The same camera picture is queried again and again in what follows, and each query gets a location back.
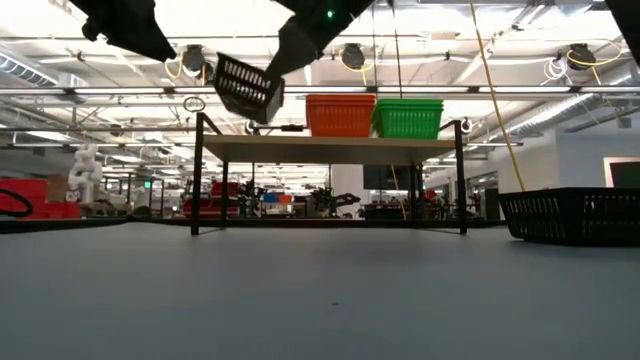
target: gray carpet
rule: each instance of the gray carpet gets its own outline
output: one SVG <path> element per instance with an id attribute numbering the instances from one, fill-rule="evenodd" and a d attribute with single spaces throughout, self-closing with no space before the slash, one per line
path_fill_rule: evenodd
<path id="1" fill-rule="evenodd" d="M 0 236 L 0 359 L 638 359 L 640 249 L 506 229 Z"/>

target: white wall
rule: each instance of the white wall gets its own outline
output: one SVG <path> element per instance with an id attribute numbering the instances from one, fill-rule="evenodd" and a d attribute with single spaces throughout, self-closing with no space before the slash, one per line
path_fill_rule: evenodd
<path id="1" fill-rule="evenodd" d="M 73 161 L 73 154 L 54 149 L 47 149 L 45 156 L 34 155 L 27 149 L 0 151 L 0 171 L 6 174 L 67 175 Z"/>
<path id="2" fill-rule="evenodd" d="M 554 130 L 546 131 L 540 138 L 526 139 L 525 146 L 514 148 L 514 152 L 527 190 L 559 187 L 559 160 Z M 498 172 L 501 193 L 520 191 L 507 148 L 492 151 L 488 161 L 465 161 L 467 179 L 490 172 Z M 431 175 L 426 186 L 431 188 L 446 183 L 453 184 L 455 180 L 455 168 L 446 169 Z"/>
<path id="3" fill-rule="evenodd" d="M 560 184 L 563 187 L 605 187 L 605 157 L 640 156 L 640 138 L 558 135 Z"/>

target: wooden tabletop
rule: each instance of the wooden tabletop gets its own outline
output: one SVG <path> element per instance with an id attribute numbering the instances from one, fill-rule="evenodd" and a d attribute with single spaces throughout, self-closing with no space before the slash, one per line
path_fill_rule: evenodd
<path id="1" fill-rule="evenodd" d="M 205 135 L 222 161 L 412 165 L 454 150 L 454 141 L 300 136 Z"/>

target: table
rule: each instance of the table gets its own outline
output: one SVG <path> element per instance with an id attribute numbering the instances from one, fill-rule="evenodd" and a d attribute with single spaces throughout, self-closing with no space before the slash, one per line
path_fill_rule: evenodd
<path id="1" fill-rule="evenodd" d="M 204 126 L 211 127 L 217 135 L 204 135 Z M 196 116 L 196 147 L 194 159 L 193 208 L 191 234 L 198 235 L 200 220 L 200 190 L 202 177 L 202 149 L 206 148 L 222 160 L 222 202 L 220 224 L 227 223 L 227 198 L 230 162 L 266 163 L 321 163 L 321 164 L 365 164 L 408 165 L 410 167 L 409 208 L 407 227 L 417 227 L 415 217 L 416 167 L 422 162 L 441 156 L 451 150 L 456 153 L 458 193 L 466 194 L 462 121 L 451 121 L 441 128 L 453 126 L 455 141 L 412 140 L 382 138 L 331 138 L 293 136 L 236 136 L 223 135 L 205 113 Z M 466 196 L 458 196 L 458 207 L 466 209 Z M 466 212 L 462 211 L 459 222 L 460 233 L 467 232 Z"/>

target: red basket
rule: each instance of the red basket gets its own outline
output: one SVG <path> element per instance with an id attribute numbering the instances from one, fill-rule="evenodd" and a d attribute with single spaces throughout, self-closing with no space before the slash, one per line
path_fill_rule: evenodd
<path id="1" fill-rule="evenodd" d="M 369 137 L 375 95 L 308 95 L 312 136 Z"/>

